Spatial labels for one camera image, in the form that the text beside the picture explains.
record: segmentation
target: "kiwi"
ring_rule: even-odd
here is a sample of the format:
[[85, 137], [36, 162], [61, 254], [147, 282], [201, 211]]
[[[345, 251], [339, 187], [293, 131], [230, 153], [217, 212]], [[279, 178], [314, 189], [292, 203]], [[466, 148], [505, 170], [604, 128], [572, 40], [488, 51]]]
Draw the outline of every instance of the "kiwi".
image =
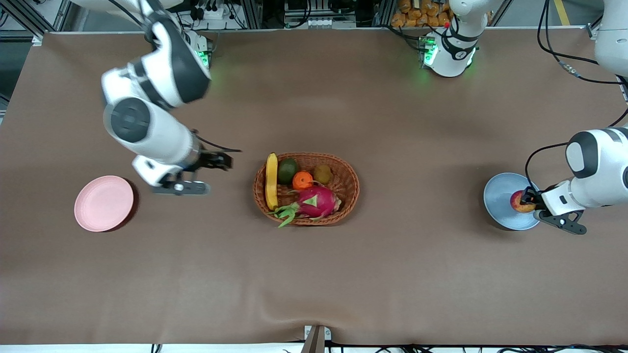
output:
[[317, 182], [327, 185], [329, 182], [332, 181], [332, 170], [331, 168], [329, 168], [328, 165], [317, 165], [316, 168], [314, 168], [314, 180], [316, 180]]

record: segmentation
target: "table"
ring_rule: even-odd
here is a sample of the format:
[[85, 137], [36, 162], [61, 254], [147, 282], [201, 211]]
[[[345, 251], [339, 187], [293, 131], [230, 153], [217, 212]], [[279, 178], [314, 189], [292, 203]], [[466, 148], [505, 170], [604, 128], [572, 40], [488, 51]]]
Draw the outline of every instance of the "table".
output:
[[[592, 57], [584, 30], [551, 35]], [[200, 173], [209, 196], [169, 197], [102, 125], [100, 75], [146, 53], [142, 36], [46, 35], [0, 128], [0, 343], [279, 342], [313, 323], [345, 344], [625, 343], [625, 206], [586, 211], [578, 237], [505, 231], [482, 205], [490, 177], [625, 109], [618, 87], [567, 75], [534, 36], [487, 31], [444, 79], [385, 30], [224, 34], [211, 90], [174, 115], [244, 153]], [[277, 229], [251, 190], [272, 151], [351, 163], [350, 217]], [[541, 187], [569, 176], [559, 149], [530, 172]], [[84, 231], [74, 199], [110, 174], [136, 183], [139, 212]]]

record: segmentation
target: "wicker basket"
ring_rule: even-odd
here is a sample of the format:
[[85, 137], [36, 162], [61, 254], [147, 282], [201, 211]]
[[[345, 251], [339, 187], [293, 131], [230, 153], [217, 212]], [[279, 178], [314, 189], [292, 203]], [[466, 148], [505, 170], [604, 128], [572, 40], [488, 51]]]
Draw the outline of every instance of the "wicker basket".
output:
[[[344, 160], [323, 153], [283, 153], [277, 155], [279, 162], [286, 158], [294, 158], [299, 164], [300, 170], [306, 170], [313, 173], [314, 167], [320, 164], [328, 165], [332, 170], [333, 178], [326, 185], [336, 196], [342, 201], [340, 204], [340, 210], [331, 216], [325, 217], [321, 220], [314, 221], [309, 219], [295, 219], [291, 225], [328, 225], [333, 224], [344, 217], [354, 208], [357, 197], [360, 194], [360, 183], [358, 182], [357, 175], [353, 168]], [[266, 205], [265, 197], [265, 185], [266, 185], [266, 164], [257, 171], [255, 174], [255, 182], [253, 183], [253, 195], [255, 196], [255, 203], [259, 209], [266, 214], [266, 217], [275, 220], [276, 222], [283, 222], [283, 220], [276, 218], [274, 215], [269, 215], [271, 209]], [[279, 206], [286, 206], [292, 204], [298, 198], [296, 193], [288, 193], [292, 190], [289, 186], [278, 185], [277, 197], [279, 199]]]

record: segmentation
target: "dragon fruit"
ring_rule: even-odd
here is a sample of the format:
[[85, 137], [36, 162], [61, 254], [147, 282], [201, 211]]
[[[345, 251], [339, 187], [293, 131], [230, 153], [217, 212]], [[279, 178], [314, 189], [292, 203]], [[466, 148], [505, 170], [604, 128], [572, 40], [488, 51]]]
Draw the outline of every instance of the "dragon fruit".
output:
[[297, 216], [320, 220], [340, 208], [340, 199], [324, 186], [314, 185], [305, 190], [295, 190], [295, 192], [299, 193], [299, 199], [295, 203], [279, 207], [271, 213], [279, 219], [287, 217], [279, 228], [289, 224]]

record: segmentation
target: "white robotic arm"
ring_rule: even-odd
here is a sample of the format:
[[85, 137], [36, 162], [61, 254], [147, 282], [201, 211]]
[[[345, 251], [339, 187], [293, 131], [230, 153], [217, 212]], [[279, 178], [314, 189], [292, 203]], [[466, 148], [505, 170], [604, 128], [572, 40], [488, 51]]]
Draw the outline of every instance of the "white robotic arm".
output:
[[[628, 1], [604, 0], [595, 42], [600, 66], [628, 76], [627, 41]], [[529, 187], [522, 203], [535, 204], [541, 222], [584, 234], [578, 220], [585, 209], [628, 203], [628, 127], [581, 131], [567, 143], [565, 158], [574, 177], [540, 192]]]
[[207, 193], [208, 185], [182, 180], [181, 174], [203, 167], [226, 170], [231, 157], [208, 152], [196, 134], [168, 111], [205, 95], [210, 84], [208, 65], [158, 0], [133, 3], [131, 10], [136, 11], [154, 50], [103, 74], [105, 128], [137, 154], [133, 167], [155, 192]]
[[428, 52], [424, 64], [438, 75], [454, 77], [460, 75], [471, 64], [475, 47], [488, 23], [487, 12], [499, 0], [450, 0], [456, 15], [447, 28], [437, 29], [427, 35]]
[[[131, 16], [129, 17], [122, 9], [118, 8], [114, 2], [108, 0], [71, 0], [71, 2], [81, 6], [82, 8], [98, 11], [98, 12], [106, 12], [113, 14], [115, 16], [122, 17], [128, 21], [135, 22], [135, 19], [139, 19], [142, 17], [141, 10], [139, 8], [138, 0], [114, 0], [115, 3], [120, 5], [122, 8], [127, 10]], [[158, 0], [161, 4], [162, 8], [168, 9], [173, 6], [176, 6], [183, 2], [183, 0]], [[208, 46], [207, 39], [204, 36], [199, 35], [194, 31], [184, 31], [183, 28], [180, 28], [181, 33], [185, 37], [188, 44], [197, 52], [206, 52], [211, 50]]]

